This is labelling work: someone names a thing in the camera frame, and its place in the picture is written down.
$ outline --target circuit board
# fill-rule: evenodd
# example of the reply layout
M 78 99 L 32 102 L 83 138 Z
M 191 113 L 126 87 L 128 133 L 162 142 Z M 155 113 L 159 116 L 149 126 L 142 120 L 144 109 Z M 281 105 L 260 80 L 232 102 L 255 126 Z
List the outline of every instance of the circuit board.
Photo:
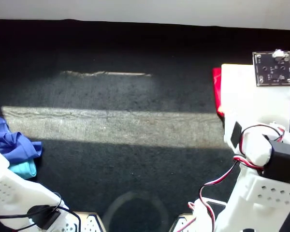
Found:
M 290 51 L 253 52 L 257 86 L 290 86 Z

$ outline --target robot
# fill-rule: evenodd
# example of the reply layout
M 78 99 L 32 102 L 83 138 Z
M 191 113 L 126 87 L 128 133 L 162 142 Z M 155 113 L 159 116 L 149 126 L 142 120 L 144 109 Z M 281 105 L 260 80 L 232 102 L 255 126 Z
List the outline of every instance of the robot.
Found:
M 254 52 L 253 65 L 221 69 L 224 142 L 234 163 L 220 178 L 201 186 L 172 232 L 278 232 L 290 213 L 290 52 Z M 220 183 L 239 163 L 227 203 L 203 198 L 202 189 Z M 211 205 L 224 209 L 215 217 Z
M 200 187 L 189 202 L 191 219 L 179 217 L 171 232 L 278 232 L 290 212 L 290 52 L 253 53 L 254 65 L 223 65 L 224 141 L 234 152 L 230 169 Z M 239 164 L 227 203 L 204 198 Z M 81 219 L 59 194 L 26 181 L 0 154 L 0 222 L 24 232 L 104 232 L 96 215 Z M 215 217 L 212 204 L 224 207 Z

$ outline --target gray carpet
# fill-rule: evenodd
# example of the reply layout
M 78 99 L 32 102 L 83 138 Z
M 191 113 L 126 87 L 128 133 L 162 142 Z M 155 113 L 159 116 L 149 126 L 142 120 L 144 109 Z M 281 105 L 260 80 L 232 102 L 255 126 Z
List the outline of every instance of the gray carpet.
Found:
M 211 69 L 290 49 L 279 33 L 0 21 L 0 115 L 43 142 L 34 181 L 71 209 L 98 212 L 110 232 L 164 232 L 232 163 Z M 226 201 L 237 174 L 204 195 Z

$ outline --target white wall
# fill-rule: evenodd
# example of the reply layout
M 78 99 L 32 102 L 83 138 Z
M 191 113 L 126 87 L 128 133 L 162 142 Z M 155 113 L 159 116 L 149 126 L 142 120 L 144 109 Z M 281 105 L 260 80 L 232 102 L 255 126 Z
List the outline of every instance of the white wall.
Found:
M 0 19 L 290 29 L 290 0 L 0 0 Z

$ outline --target teal cloth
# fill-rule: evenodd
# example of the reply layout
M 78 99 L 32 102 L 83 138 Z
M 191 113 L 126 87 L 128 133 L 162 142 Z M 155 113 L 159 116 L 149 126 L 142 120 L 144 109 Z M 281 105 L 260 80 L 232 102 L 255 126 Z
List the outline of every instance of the teal cloth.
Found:
M 37 174 L 37 169 L 33 159 L 19 164 L 11 164 L 9 169 L 23 179 L 35 177 Z

